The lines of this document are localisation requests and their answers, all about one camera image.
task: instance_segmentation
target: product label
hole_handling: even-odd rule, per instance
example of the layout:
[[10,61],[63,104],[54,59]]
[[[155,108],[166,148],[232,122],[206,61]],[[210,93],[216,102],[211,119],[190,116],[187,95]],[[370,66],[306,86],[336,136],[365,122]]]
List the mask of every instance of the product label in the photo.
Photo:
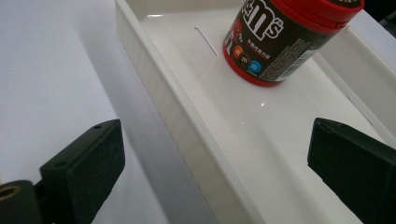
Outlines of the product label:
[[331,37],[292,21],[270,0],[247,0],[224,46],[245,74],[277,82],[286,79]]

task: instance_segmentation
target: m&m's container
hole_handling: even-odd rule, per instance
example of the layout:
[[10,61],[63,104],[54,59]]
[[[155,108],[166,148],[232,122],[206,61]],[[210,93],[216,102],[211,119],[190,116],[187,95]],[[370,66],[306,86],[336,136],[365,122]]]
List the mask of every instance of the m&m's container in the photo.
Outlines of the m&m's container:
[[363,7],[363,0],[247,0],[224,40],[225,59],[251,83],[278,85]]

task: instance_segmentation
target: red lid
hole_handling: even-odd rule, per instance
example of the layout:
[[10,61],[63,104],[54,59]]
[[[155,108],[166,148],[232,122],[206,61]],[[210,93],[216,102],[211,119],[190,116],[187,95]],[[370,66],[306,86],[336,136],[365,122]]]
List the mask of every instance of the red lid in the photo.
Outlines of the red lid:
[[284,0],[293,1],[313,14],[330,21],[349,22],[364,8],[363,0]]
[[364,0],[271,0],[285,15],[322,33],[335,33],[364,8]]

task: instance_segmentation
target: m&m's logo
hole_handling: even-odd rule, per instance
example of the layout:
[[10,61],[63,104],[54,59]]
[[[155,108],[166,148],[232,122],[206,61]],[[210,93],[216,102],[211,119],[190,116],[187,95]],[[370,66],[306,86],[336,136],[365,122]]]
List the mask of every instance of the m&m's logo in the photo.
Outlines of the m&m's logo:
[[277,38],[283,30],[283,21],[265,5],[264,0],[247,0],[242,6],[242,13],[247,27],[260,40],[266,36]]

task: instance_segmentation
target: white tray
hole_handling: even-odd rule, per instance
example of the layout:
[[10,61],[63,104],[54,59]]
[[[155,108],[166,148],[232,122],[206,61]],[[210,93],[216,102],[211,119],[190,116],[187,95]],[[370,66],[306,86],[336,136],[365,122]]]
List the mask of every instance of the white tray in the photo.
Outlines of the white tray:
[[317,117],[396,147],[394,64],[353,27],[262,88],[222,55],[242,0],[116,3],[120,40],[219,223],[361,223],[306,162]]

